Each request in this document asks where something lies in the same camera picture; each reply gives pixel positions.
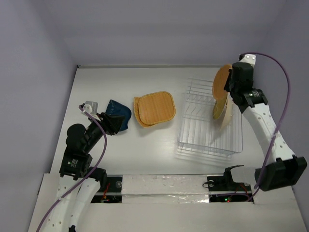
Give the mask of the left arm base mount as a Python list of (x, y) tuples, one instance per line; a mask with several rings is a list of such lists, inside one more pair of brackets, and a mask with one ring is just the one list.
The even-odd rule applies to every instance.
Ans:
[(122, 175), (108, 175), (105, 186), (99, 189), (91, 203), (121, 203), (122, 182)]

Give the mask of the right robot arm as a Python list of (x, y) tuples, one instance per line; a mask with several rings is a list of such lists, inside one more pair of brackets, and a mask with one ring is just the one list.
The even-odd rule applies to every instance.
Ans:
[(272, 118), (266, 96), (253, 88), (253, 66), (246, 62), (232, 64), (225, 90), (249, 122), (264, 153), (262, 167), (251, 174), (255, 186), (270, 191), (295, 185), (307, 161), (297, 157), (287, 145)]

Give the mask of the small round bamboo plate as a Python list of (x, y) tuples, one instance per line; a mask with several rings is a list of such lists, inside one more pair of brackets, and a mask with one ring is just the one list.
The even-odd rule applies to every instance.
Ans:
[(233, 101), (229, 94), (221, 100), (216, 100), (212, 111), (212, 117), (214, 120), (219, 120), (221, 117), (223, 118), (220, 124), (221, 131), (229, 125), (233, 117)]

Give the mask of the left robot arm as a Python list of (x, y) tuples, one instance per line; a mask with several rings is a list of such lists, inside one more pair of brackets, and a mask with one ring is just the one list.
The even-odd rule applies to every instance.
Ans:
[(42, 217), (38, 232), (76, 232), (98, 191), (108, 187), (106, 170), (91, 166), (91, 149), (107, 135), (116, 135), (124, 116), (101, 113), (92, 116), (88, 127), (74, 124), (67, 130), (66, 149), (59, 170), (59, 181), (53, 205)]

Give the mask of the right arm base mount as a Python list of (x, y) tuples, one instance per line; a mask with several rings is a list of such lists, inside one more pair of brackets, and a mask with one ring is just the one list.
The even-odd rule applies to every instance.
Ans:
[(233, 181), (228, 183), (223, 175), (207, 176), (203, 187), (208, 190), (210, 203), (246, 202), (253, 195), (250, 186)]

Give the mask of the round green-rimmed bamboo plate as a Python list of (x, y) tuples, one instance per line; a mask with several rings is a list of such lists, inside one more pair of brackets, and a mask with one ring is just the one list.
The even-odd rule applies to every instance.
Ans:
[(227, 91), (224, 90), (227, 79), (229, 77), (229, 70), (232, 68), (231, 64), (226, 64), (222, 66), (213, 81), (212, 84), (212, 94), (216, 100), (222, 100), (226, 95)]

